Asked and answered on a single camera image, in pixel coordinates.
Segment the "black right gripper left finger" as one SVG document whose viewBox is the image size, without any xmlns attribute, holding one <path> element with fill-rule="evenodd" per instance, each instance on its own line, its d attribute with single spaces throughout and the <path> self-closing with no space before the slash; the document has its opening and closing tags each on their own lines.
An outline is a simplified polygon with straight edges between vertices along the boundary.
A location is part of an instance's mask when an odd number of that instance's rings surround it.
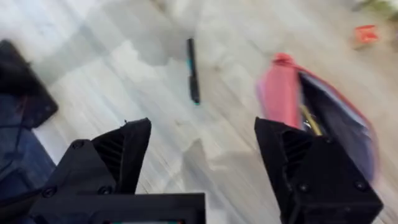
<svg viewBox="0 0 398 224">
<path fill-rule="evenodd" d="M 30 214 L 94 215 L 129 209 L 151 129 L 151 121 L 144 118 L 92 140 L 73 141 Z"/>
</svg>

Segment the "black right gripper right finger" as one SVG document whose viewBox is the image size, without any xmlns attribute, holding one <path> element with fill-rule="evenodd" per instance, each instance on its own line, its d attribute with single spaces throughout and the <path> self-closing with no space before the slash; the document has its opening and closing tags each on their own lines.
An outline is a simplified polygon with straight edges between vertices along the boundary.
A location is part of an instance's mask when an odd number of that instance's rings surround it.
<svg viewBox="0 0 398 224">
<path fill-rule="evenodd" d="M 340 143 L 262 118 L 254 131 L 281 223 L 372 223 L 382 211 Z"/>
</svg>

